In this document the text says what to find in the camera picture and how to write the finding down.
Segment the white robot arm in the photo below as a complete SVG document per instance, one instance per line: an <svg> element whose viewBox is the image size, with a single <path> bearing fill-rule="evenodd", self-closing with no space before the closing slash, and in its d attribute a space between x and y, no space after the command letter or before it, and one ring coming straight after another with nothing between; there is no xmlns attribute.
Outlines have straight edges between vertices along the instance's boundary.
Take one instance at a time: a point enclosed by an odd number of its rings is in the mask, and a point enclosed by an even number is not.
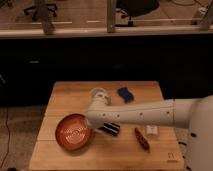
<svg viewBox="0 0 213 171"><path fill-rule="evenodd" d="M97 93L85 115L93 128L108 122L185 128L184 171L213 171L213 95L109 106L104 93Z"/></svg>

